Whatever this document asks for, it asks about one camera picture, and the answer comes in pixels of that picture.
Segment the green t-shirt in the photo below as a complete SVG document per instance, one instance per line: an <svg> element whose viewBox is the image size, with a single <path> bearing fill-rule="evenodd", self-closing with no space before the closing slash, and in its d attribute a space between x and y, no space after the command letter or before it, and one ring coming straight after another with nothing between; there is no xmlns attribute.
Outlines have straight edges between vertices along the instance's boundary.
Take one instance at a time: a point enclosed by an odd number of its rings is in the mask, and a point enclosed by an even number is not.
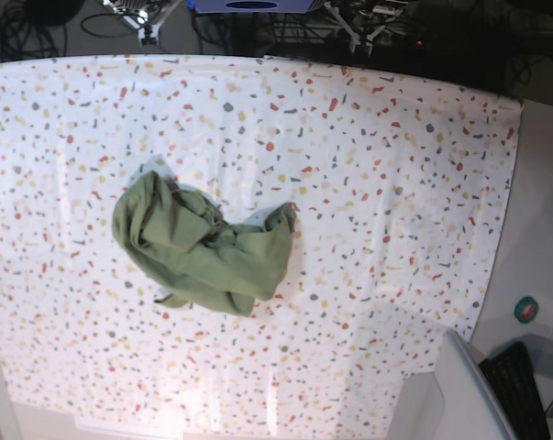
<svg viewBox="0 0 553 440"><path fill-rule="evenodd" d="M188 303L249 316L283 281L296 220L290 203L261 225L230 224L201 193L171 186L150 171L116 202L112 234L133 263L158 283L157 303Z"/></svg>

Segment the terrazzo patterned tablecloth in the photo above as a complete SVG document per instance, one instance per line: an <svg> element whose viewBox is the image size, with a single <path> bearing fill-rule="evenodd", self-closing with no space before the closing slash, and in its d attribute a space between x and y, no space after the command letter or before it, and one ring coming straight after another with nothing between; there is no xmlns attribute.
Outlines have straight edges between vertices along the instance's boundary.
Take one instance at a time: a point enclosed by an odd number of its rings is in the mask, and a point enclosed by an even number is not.
<svg viewBox="0 0 553 440"><path fill-rule="evenodd" d="M406 379L470 338L523 107L381 71L278 59L0 64L0 359L11 399L93 428L380 438ZM273 297L186 304L115 242L156 171L232 224L296 213Z"/></svg>

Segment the blue box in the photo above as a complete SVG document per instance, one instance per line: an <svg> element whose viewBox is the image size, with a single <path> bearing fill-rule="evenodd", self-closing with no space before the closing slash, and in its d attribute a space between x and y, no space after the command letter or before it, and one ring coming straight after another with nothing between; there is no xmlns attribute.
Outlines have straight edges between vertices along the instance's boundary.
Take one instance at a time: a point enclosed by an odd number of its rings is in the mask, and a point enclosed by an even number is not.
<svg viewBox="0 0 553 440"><path fill-rule="evenodd" d="M319 9L325 0L193 0L186 4L201 14L214 13L292 13Z"/></svg>

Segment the green tape roll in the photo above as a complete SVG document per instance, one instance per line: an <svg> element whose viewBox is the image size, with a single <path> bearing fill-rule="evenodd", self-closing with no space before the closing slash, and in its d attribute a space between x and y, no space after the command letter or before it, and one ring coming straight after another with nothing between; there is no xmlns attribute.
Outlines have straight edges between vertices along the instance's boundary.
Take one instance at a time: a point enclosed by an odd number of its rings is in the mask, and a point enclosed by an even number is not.
<svg viewBox="0 0 553 440"><path fill-rule="evenodd" d="M514 317L519 323L525 325L536 318L538 311L539 305L537 301L531 296L526 296L515 305Z"/></svg>

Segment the white monitor edge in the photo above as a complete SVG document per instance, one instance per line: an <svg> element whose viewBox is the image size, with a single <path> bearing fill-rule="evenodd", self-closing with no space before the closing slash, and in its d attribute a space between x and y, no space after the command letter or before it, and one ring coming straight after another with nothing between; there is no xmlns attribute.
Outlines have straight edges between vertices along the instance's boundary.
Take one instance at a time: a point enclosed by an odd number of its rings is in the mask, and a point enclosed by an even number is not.
<svg viewBox="0 0 553 440"><path fill-rule="evenodd" d="M466 342L453 330L445 334L434 374L444 400L437 439L516 438Z"/></svg>

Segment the black keyboard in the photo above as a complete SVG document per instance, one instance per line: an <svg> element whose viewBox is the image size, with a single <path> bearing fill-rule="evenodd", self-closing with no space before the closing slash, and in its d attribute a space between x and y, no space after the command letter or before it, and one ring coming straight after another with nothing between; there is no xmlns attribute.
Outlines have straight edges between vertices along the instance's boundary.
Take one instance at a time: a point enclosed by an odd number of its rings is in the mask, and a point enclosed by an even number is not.
<svg viewBox="0 0 553 440"><path fill-rule="evenodd" d="M550 432L527 348L514 342L479 365L518 439L547 440Z"/></svg>

